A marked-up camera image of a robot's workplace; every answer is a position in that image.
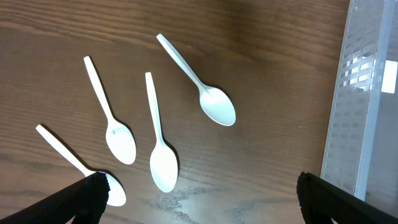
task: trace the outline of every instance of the white plastic spoon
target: white plastic spoon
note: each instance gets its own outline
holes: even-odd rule
[[[150,172],[157,187],[163,192],[171,192],[178,176],[177,158],[171,148],[163,140],[160,124],[159,108],[155,92],[154,81],[150,72],[145,73],[150,113],[155,127],[156,145],[150,155]]]
[[[127,165],[132,164],[136,160],[136,142],[130,130],[114,118],[106,100],[100,78],[89,56],[85,57],[85,64],[91,84],[108,119],[108,128],[105,134],[106,143],[108,143],[111,152],[120,162]]]
[[[162,44],[167,53],[169,53],[180,68],[182,68],[182,70],[199,88],[200,106],[207,116],[209,116],[213,121],[225,126],[231,126],[234,124],[236,121],[235,109],[228,96],[220,89],[202,83],[186,63],[184,58],[182,58],[179,52],[162,34],[159,34],[156,38]]]
[[[71,164],[73,164],[78,170],[80,170],[86,177],[94,174],[96,171],[90,170],[85,167],[70,151],[67,149],[54,135],[52,135],[49,131],[47,131],[43,126],[38,125],[36,130],[43,136],[43,138],[61,154],[64,158],[67,159]],[[126,203],[126,193],[122,187],[122,185],[112,177],[112,175],[102,172],[106,175],[108,180],[109,188],[109,198],[106,202],[111,206],[122,206]]]

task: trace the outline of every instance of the spoon handle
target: spoon handle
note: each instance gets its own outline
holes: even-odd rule
[[[150,72],[145,73],[145,80],[147,83],[149,108],[150,108],[150,113],[152,115],[152,121],[154,122],[156,139],[158,141],[163,141],[162,125],[160,123],[160,116],[159,116],[159,106],[157,104],[154,81],[152,79],[152,74]]]
[[[179,52],[173,47],[173,45],[162,35],[159,34],[156,36],[157,40],[162,44],[164,49],[169,53],[169,55],[174,59],[177,65],[191,78],[191,80],[196,84],[199,90],[203,91],[205,88],[203,87],[203,83],[196,76],[195,72],[189,67],[187,62],[182,58]]]
[[[85,65],[87,69],[88,76],[90,78],[91,84],[93,85],[94,91],[98,97],[99,103],[102,106],[102,109],[105,112],[105,116],[108,119],[108,121],[113,118],[111,108],[109,107],[108,101],[106,100],[105,92],[102,87],[100,78],[95,70],[95,67],[93,65],[93,62],[91,61],[90,56],[86,56],[84,58],[85,60]]]
[[[55,149],[59,154],[73,164],[78,170],[84,173],[85,176],[95,173],[87,169],[70,151],[67,149],[54,135],[47,131],[43,126],[38,125],[36,130],[43,136],[43,138]]]

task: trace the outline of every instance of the white plastic bin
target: white plastic bin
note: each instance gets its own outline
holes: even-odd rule
[[[351,0],[321,178],[396,217],[397,68],[396,0]]]

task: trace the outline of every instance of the plastic utensil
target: plastic utensil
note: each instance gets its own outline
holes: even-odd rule
[[[171,192],[178,176],[177,158],[163,140],[154,81],[150,72],[145,73],[150,113],[154,122],[156,145],[150,155],[150,172],[157,187],[163,192]]]
[[[177,65],[180,66],[180,68],[199,88],[200,106],[207,116],[221,125],[233,125],[236,121],[236,114],[234,105],[228,96],[220,89],[202,83],[186,63],[184,58],[182,58],[173,45],[162,34],[159,34],[156,38],[162,44],[167,53],[169,53],[169,55],[174,59]]]
[[[132,164],[136,160],[136,142],[134,137],[125,125],[114,118],[105,97],[100,78],[89,56],[85,57],[85,64],[91,84],[108,119],[108,128],[105,134],[106,143],[108,143],[111,152],[120,162],[127,165]]]
[[[70,151],[67,149],[54,135],[47,131],[43,126],[38,125],[36,130],[43,136],[43,138],[64,158],[73,164],[78,170],[80,170],[86,177],[94,174],[96,171],[91,170],[84,166]],[[122,185],[112,175],[102,172],[106,175],[108,180],[109,188],[109,199],[106,202],[112,206],[122,206],[126,203],[126,193]]]

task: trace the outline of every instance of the brown wooden surface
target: brown wooden surface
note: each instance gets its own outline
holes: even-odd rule
[[[91,166],[112,171],[127,203],[102,223],[303,223],[301,171],[320,173],[348,0],[0,0],[0,218],[83,175],[36,132],[46,124]],[[155,38],[163,33],[236,108],[232,127]],[[137,159],[108,149],[106,118],[83,63],[91,55]],[[181,169],[162,193],[150,175],[151,71]]]

